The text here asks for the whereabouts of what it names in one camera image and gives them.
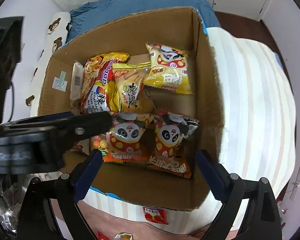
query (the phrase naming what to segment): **blue blanket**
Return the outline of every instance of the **blue blanket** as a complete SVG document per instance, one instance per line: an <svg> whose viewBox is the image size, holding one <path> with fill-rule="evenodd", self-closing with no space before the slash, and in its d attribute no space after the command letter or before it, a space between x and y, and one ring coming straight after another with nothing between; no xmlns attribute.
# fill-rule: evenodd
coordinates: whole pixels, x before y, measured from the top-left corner
<svg viewBox="0 0 300 240"><path fill-rule="evenodd" d="M220 27L207 0L99 0L86 3L70 12L72 28L68 33L67 42L96 26L129 14L176 6L197 9L205 27Z"/></svg>

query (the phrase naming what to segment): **panda eye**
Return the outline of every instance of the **panda eye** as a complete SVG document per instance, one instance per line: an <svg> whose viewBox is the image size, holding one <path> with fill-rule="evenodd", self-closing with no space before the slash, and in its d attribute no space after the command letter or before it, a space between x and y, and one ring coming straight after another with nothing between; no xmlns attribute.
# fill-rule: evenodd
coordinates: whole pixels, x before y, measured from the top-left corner
<svg viewBox="0 0 300 240"><path fill-rule="evenodd" d="M172 137L172 142L175 142L178 139L179 135L176 134L175 136Z"/></svg>
<svg viewBox="0 0 300 240"><path fill-rule="evenodd" d="M131 133L131 137L132 138L137 138L139 135L139 131L137 129L135 129L132 133Z"/></svg>
<svg viewBox="0 0 300 240"><path fill-rule="evenodd" d="M162 134L162 137L165 140L169 140L170 139L170 133L167 130L163 130L161 134Z"/></svg>
<svg viewBox="0 0 300 240"><path fill-rule="evenodd" d="M128 136L127 132L122 128L118 129L118 133L125 138Z"/></svg>

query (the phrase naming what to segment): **barcode label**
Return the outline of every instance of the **barcode label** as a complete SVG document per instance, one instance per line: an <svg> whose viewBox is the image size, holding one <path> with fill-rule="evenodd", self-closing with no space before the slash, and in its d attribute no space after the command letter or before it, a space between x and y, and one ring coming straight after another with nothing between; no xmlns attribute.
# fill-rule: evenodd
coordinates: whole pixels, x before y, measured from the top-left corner
<svg viewBox="0 0 300 240"><path fill-rule="evenodd" d="M81 85L81 77L80 76L75 76L74 77L74 85L75 86L80 86Z"/></svg>

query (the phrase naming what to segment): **dark brown floor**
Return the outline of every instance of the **dark brown floor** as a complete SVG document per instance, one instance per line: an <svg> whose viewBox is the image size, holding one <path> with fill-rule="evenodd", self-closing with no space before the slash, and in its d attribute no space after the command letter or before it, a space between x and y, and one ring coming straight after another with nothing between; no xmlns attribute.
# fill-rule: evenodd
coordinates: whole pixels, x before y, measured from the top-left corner
<svg viewBox="0 0 300 240"><path fill-rule="evenodd" d="M222 12L215 12L215 14L221 24L221 27L228 31L231 35L237 38L245 38L260 41L266 44L272 51L278 53L283 65L283 70L290 82L289 75L284 61L282 59L281 53L278 49L278 46L275 43L271 33L269 32L268 28L266 27L263 21L257 22L255 20L251 20L245 17ZM287 186L288 184L280 192L278 196L279 200L283 199L284 194L287 190Z"/></svg>

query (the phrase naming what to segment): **wall socket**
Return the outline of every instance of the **wall socket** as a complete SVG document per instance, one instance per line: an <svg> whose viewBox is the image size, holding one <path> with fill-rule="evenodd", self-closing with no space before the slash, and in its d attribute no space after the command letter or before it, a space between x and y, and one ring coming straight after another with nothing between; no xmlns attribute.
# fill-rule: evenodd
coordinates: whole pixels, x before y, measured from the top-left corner
<svg viewBox="0 0 300 240"><path fill-rule="evenodd" d="M300 167L299 167L299 171L298 171L298 174L297 174L296 181L292 182L291 184L293 184L293 190L291 192L291 195L290 195L289 199L293 200L296 193L297 193L297 190L300 186Z"/></svg>

